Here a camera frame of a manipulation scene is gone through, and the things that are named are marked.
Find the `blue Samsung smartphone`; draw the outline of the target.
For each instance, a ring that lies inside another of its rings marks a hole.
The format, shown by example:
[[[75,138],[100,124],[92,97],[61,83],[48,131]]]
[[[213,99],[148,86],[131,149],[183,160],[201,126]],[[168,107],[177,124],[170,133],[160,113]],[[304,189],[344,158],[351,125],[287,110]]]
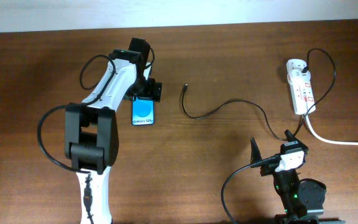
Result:
[[[154,124],[154,102],[151,100],[136,99],[132,102],[132,124],[147,126]]]

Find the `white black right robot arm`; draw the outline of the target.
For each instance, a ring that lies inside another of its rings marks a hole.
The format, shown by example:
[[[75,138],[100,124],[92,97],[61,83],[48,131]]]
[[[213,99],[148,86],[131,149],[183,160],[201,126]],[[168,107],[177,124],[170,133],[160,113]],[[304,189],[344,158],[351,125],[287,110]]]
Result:
[[[275,217],[278,223],[319,223],[324,213],[323,203],[326,185],[314,179],[300,179],[297,169],[306,163],[308,146],[285,131],[287,141],[280,152],[263,159],[254,138],[250,139],[252,168],[259,168],[262,177],[271,175],[273,186],[279,195],[284,215]]]

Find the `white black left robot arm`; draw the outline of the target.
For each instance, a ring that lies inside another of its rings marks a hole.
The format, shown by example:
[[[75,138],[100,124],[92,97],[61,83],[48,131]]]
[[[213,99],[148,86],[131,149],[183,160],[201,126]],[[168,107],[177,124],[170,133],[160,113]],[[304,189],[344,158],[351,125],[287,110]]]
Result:
[[[80,183],[81,222],[112,223],[109,173],[117,159],[116,111],[123,100],[158,102],[162,83],[151,78],[150,44],[132,38],[127,50],[115,49],[92,92],[65,110],[65,156]]]

